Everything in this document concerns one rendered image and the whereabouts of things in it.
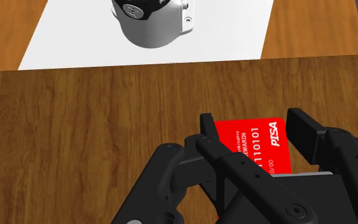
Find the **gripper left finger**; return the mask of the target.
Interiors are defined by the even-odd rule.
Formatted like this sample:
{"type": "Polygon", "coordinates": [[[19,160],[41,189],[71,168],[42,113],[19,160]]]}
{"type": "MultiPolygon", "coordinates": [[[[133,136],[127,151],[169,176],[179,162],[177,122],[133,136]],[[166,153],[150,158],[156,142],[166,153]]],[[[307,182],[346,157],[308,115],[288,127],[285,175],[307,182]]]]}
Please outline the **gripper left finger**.
{"type": "Polygon", "coordinates": [[[185,144],[159,145],[111,224],[185,224],[178,205],[200,185],[216,208],[216,224],[319,224],[312,207],[241,152],[220,140],[210,113],[185,144]]]}

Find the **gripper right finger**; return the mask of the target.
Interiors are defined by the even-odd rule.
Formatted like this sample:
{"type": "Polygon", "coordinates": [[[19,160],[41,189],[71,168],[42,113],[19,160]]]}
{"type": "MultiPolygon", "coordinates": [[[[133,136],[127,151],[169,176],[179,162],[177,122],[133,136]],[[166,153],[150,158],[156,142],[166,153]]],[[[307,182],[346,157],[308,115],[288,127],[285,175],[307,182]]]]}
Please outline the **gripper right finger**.
{"type": "Polygon", "coordinates": [[[358,219],[358,138],[321,125],[299,108],[287,110],[286,135],[310,165],[341,176],[358,219]]]}

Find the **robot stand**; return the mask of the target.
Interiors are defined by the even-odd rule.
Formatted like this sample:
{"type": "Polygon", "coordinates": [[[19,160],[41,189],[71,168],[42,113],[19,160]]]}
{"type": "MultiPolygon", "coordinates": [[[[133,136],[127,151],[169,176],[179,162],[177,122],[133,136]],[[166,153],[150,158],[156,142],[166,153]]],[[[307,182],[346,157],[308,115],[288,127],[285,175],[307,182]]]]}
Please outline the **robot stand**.
{"type": "Polygon", "coordinates": [[[21,70],[259,59],[274,0],[48,0],[21,70]]]}

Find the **red bank card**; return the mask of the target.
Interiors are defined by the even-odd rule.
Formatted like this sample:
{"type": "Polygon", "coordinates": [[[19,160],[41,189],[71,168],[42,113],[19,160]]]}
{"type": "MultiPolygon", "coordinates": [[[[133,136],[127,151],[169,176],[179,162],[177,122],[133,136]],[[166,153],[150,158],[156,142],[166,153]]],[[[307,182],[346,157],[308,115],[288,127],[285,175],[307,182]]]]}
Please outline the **red bank card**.
{"type": "Polygon", "coordinates": [[[290,174],[291,159],[282,118],[216,121],[219,140],[248,156],[269,174],[290,174]]]}

